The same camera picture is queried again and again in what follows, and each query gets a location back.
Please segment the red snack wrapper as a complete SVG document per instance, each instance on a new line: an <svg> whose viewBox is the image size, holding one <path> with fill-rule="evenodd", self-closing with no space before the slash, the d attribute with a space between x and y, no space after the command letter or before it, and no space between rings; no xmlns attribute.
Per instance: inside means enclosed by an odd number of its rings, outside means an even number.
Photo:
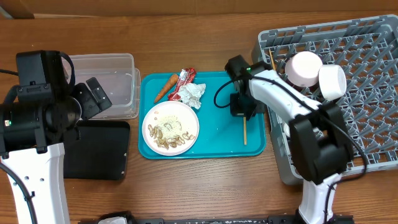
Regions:
<svg viewBox="0 0 398 224"><path fill-rule="evenodd" d="M179 89L182 86L191 83L195 78L196 74L197 71L194 68L183 68L182 71L180 72L174 91L168 95L168 100L169 101L180 100L180 96L177 94Z"/></svg>

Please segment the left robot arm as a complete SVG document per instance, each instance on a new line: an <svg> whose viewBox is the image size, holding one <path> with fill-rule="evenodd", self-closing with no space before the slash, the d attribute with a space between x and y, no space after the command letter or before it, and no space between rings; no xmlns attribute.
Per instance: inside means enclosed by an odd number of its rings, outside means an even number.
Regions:
<svg viewBox="0 0 398 224"><path fill-rule="evenodd" d="M65 142L80 138L79 120L110 108L95 77L65 76L64 52L16 55L19 84L1 103L1 170L10 181L19 223L69 223L63 178Z"/></svg>

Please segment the orange carrot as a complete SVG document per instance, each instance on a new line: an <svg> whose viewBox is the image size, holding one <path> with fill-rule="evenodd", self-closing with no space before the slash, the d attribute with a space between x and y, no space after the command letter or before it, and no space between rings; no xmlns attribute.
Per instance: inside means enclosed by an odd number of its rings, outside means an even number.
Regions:
<svg viewBox="0 0 398 224"><path fill-rule="evenodd" d="M162 97L178 82L178 75L173 74L166 82L166 84L159 91L158 95L155 97L154 103L157 103Z"/></svg>

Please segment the white tissue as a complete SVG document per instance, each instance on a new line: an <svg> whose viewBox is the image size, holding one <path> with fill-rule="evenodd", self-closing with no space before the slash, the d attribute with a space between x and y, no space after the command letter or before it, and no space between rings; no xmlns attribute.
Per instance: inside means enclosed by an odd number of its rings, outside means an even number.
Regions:
<svg viewBox="0 0 398 224"><path fill-rule="evenodd" d="M189 107L199 110L201 107L200 98L204 94L206 85L188 83L180 87L177 95L180 97L180 101Z"/></svg>

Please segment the white cup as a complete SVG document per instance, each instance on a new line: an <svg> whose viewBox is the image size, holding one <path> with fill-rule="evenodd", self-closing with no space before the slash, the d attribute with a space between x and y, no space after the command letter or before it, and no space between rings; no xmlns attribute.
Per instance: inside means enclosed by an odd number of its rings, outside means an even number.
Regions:
<svg viewBox="0 0 398 224"><path fill-rule="evenodd" d="M289 138L290 137L289 125L287 123L283 123L282 129L283 129L283 132L285 133L285 135Z"/></svg>

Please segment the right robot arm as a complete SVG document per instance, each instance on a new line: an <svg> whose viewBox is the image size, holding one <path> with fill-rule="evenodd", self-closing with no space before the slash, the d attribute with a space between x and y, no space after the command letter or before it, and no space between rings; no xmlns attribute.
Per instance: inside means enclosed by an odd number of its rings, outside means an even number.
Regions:
<svg viewBox="0 0 398 224"><path fill-rule="evenodd" d="M352 218L338 218L332 211L336 187L354 156L340 107L302 95L265 62L250 65L238 55L228 60L225 70L238 91L238 115L250 118L264 104L289 126L290 155L303 178L294 223L352 223Z"/></svg>

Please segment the pink and white bowl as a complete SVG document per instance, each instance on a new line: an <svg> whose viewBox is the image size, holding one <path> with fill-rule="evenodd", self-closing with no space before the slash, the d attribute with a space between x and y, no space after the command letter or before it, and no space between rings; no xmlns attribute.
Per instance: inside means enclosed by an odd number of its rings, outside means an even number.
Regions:
<svg viewBox="0 0 398 224"><path fill-rule="evenodd" d="M321 58L309 51L299 52L285 65L285 74L289 82L299 87L311 87L318 82L318 73L322 66Z"/></svg>

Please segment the white plate with food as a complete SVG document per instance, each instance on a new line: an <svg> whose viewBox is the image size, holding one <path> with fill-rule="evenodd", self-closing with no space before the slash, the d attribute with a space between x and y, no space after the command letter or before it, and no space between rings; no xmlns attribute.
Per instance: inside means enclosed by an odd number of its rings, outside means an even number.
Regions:
<svg viewBox="0 0 398 224"><path fill-rule="evenodd" d="M177 116L183 126L183 130L195 135L196 138L192 141L187 141L187 143L182 146L170 148L169 150L157 147L156 143L154 143L153 139L150 137L147 126L149 124L155 126L155 122L159 117L167 115ZM162 156L177 156L188 151L197 140L199 131L200 125L196 113L191 107L178 101L165 101L153 106L147 112L142 123L142 137L144 138L145 144L151 151Z"/></svg>

